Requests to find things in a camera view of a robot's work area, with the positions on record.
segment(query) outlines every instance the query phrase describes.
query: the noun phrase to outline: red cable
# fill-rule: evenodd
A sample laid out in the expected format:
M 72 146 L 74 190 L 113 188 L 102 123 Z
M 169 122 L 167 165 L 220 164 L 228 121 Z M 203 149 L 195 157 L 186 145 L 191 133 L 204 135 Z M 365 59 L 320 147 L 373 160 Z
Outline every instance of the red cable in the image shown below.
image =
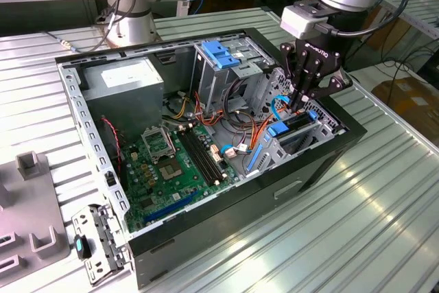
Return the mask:
M 118 175 L 120 175 L 121 173 L 121 163 L 122 163 L 122 158 L 121 158 L 121 147 L 119 145 L 119 138 L 117 137 L 117 133 L 116 133 L 116 129 L 115 127 L 109 122 L 108 119 L 106 118 L 102 118 L 102 120 L 110 126 L 113 135 L 115 136 L 115 140 L 116 140 L 116 149 L 117 149 L 117 173 Z

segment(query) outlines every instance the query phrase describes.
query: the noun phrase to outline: slotted aluminum surface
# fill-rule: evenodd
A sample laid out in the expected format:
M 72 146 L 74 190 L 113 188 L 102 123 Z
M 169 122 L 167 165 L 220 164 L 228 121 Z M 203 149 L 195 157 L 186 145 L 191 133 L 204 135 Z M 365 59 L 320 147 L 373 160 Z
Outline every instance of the slotted aluminum surface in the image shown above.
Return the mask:
M 381 6 L 394 12 L 401 0 L 384 0 Z M 409 0 L 400 18 L 433 39 L 439 38 L 439 0 Z
M 156 22 L 165 39 L 257 27 L 276 46 L 290 40 L 260 9 Z M 92 28 L 56 32 L 84 49 Z M 71 216 L 99 202 L 53 58 L 68 54 L 42 34 L 0 38 L 0 161 L 44 152 L 70 242 Z M 194 256 L 147 292 L 428 292 L 439 278 L 438 151 L 357 86 L 335 95 L 368 133 L 300 197 Z M 91 288 L 82 262 L 64 260 L 4 292 L 134 292 L 125 270 Z

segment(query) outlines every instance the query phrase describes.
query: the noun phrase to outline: yellow cable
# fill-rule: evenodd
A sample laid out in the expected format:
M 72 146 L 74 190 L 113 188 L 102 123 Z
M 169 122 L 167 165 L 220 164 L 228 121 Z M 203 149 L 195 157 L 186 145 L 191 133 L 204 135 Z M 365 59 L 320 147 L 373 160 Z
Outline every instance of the yellow cable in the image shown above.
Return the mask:
M 180 112 L 177 115 L 175 115 L 174 117 L 172 117 L 172 118 L 179 119 L 179 118 L 181 118 L 183 116 L 183 114 L 185 113 L 186 101 L 187 101 L 187 98 L 185 97 L 183 99 L 183 105 L 181 106 Z

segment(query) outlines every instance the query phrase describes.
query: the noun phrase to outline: open computer tower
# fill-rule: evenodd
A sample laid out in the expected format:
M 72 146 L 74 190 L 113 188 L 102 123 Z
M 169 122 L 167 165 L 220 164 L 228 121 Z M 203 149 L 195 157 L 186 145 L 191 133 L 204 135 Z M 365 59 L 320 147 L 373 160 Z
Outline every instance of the open computer tower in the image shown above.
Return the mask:
M 255 29 L 57 59 L 104 197 L 73 217 L 92 285 L 139 288 L 310 188 L 366 130 L 330 97 L 292 113 Z

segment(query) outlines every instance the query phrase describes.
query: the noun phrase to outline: ram slot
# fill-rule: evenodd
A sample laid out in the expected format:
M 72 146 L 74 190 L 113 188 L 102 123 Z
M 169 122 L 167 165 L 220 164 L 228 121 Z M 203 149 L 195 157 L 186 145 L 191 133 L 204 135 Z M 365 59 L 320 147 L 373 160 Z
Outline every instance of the ram slot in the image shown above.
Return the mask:
M 223 180 L 218 167 L 192 132 L 181 133 L 180 140 L 209 187 L 214 185 L 215 181 Z

